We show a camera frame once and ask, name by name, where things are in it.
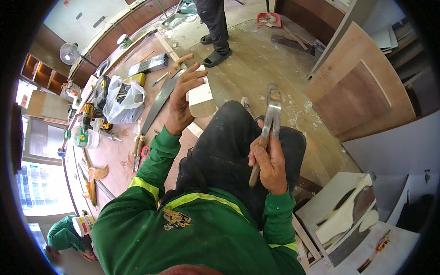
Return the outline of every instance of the dustpan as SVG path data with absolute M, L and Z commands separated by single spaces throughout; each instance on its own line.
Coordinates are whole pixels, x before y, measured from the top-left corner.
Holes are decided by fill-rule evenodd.
M 177 13 L 181 2 L 182 0 L 180 0 L 179 3 L 177 4 L 176 11 L 174 11 L 174 14 L 172 14 L 164 22 L 162 22 L 162 25 L 165 28 L 174 29 L 177 25 L 179 25 L 180 23 L 186 20 L 185 16 Z

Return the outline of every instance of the man's left hand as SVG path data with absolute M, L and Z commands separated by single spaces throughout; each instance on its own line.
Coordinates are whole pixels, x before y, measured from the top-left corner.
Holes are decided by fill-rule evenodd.
M 186 94 L 192 88 L 204 83 L 202 77 L 205 77 L 208 71 L 196 71 L 199 67 L 200 63 L 189 67 L 179 77 L 176 87 L 169 97 L 169 114 L 165 128 L 173 136 L 180 136 L 183 130 L 194 121 L 188 101 L 186 101 Z

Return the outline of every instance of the dark trousers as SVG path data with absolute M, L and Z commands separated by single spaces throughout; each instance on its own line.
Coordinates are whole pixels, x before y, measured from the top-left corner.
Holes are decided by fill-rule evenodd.
M 208 26 L 214 50 L 221 55 L 229 52 L 224 0 L 194 0 L 200 19 Z
M 194 145 L 192 160 L 181 160 L 176 191 L 182 193 L 185 188 L 199 186 L 192 161 L 208 187 L 225 190 L 240 199 L 262 228 L 268 191 L 260 180 L 253 189 L 249 187 L 252 167 L 248 166 L 249 146 L 260 134 L 261 129 L 239 102 L 226 102 Z M 281 127 L 279 139 L 286 160 L 287 183 L 293 191 L 300 175 L 306 140 L 300 131 L 289 127 Z

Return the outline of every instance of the foot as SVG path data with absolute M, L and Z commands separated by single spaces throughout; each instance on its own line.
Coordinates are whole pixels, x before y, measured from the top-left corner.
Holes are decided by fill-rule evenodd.
M 202 43 L 203 45 L 208 45 L 211 44 L 213 42 L 213 40 L 211 39 L 211 36 L 209 34 L 202 36 L 200 38 L 200 43 Z
M 203 60 L 203 64 L 205 65 L 205 67 L 208 68 L 214 67 L 225 61 L 226 58 L 228 58 L 231 55 L 232 55 L 231 49 L 229 49 L 229 51 L 224 55 L 220 54 L 217 51 L 213 51 L 207 58 L 205 58 L 205 60 Z
M 250 116 L 252 116 L 252 118 L 254 118 L 253 111 L 252 111 L 252 109 L 250 108 L 250 105 L 249 105 L 249 99 L 244 96 L 242 98 L 242 100 L 240 101 L 240 104 L 243 105 L 243 107 L 246 109 L 246 111 L 248 111 Z

